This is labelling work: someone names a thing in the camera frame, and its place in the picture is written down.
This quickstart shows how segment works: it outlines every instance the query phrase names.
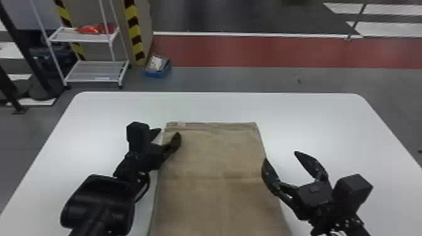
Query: small box on floor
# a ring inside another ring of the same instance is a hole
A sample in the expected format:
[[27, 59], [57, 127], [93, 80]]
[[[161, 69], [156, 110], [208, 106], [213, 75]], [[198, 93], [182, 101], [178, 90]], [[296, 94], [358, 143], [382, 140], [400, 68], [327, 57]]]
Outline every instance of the small box on floor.
[[169, 58], [153, 55], [145, 68], [145, 74], [149, 77], [163, 78], [170, 71], [171, 62]]

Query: red object on shelf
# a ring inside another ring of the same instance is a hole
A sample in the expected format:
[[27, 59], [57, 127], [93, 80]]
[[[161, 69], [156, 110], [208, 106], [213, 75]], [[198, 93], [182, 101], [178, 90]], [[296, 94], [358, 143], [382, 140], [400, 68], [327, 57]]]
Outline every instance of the red object on shelf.
[[[107, 28], [109, 30], [109, 34], [113, 34], [114, 30], [116, 29], [116, 24], [114, 23], [107, 23]], [[106, 34], [106, 27], [104, 24], [88, 24], [83, 27], [79, 27], [76, 29], [81, 34], [88, 34], [88, 35], [99, 35], [99, 34]]]

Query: robotic arm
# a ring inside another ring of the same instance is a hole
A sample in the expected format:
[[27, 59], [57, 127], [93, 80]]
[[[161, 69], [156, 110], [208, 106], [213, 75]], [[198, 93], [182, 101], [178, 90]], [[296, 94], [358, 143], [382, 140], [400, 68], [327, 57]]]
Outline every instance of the robotic arm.
[[372, 191], [372, 185], [361, 175], [353, 174], [339, 179], [333, 189], [327, 171], [315, 158], [298, 151], [295, 156], [315, 181], [303, 186], [283, 183], [265, 159], [261, 174], [270, 192], [288, 205], [299, 220], [313, 226], [312, 236], [369, 236], [356, 212]]
[[163, 146], [151, 143], [161, 129], [133, 122], [127, 126], [129, 152], [113, 177], [90, 175], [63, 208], [60, 223], [69, 236], [127, 235], [133, 224], [135, 203], [148, 191], [149, 172], [160, 166], [181, 145], [176, 133]]

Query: white floor marking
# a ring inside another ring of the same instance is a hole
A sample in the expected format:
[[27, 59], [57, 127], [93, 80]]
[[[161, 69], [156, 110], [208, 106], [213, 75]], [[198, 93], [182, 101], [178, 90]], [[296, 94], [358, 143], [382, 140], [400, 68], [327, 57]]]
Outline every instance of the white floor marking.
[[9, 74], [8, 75], [10, 80], [29, 80], [32, 76], [32, 74]]
[[6, 27], [4, 27], [3, 22], [0, 21], [0, 31], [7, 31]]
[[[361, 3], [324, 3], [324, 5], [337, 14], [358, 14], [362, 8]], [[364, 14], [422, 16], [422, 6], [368, 4], [365, 8]]]
[[356, 3], [324, 3], [332, 12], [337, 14], [357, 14], [362, 4]]
[[[19, 99], [19, 103], [23, 106], [48, 106], [48, 105], [53, 105], [54, 101], [56, 101], [56, 99], [50, 99], [46, 101], [36, 101], [34, 99], [29, 99], [29, 98]], [[12, 104], [8, 102], [6, 106], [11, 107]]]
[[356, 31], [363, 36], [422, 38], [422, 24], [413, 23], [359, 22]]
[[368, 4], [364, 14], [391, 14], [402, 16], [422, 16], [421, 5]]
[[7, 59], [23, 59], [21, 51], [19, 51], [16, 43], [0, 42], [0, 58]]
[[231, 33], [231, 32], [179, 32], [154, 31], [154, 35], [162, 36], [233, 36], [233, 37], [280, 37], [280, 38], [346, 38], [347, 35], [336, 34], [299, 34], [299, 33]]

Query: black mount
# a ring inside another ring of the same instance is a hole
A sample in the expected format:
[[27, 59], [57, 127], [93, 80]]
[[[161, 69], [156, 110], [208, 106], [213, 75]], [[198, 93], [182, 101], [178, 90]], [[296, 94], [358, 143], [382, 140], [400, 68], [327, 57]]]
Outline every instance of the black mount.
[[160, 132], [160, 128], [149, 129], [147, 124], [139, 122], [133, 122], [126, 127], [129, 151], [117, 166], [113, 176], [134, 184], [138, 192], [136, 201], [139, 201], [149, 188], [151, 182], [149, 172], [159, 169], [181, 145], [181, 136], [178, 132], [168, 144], [161, 146], [151, 143]]
[[295, 156], [315, 181], [303, 186], [284, 183], [265, 159], [261, 174], [270, 192], [287, 204], [299, 220], [313, 226], [312, 236], [341, 231], [349, 236], [369, 235], [356, 213], [372, 191], [372, 185], [361, 175], [353, 174], [339, 179], [333, 189], [327, 171], [318, 160], [298, 151]]

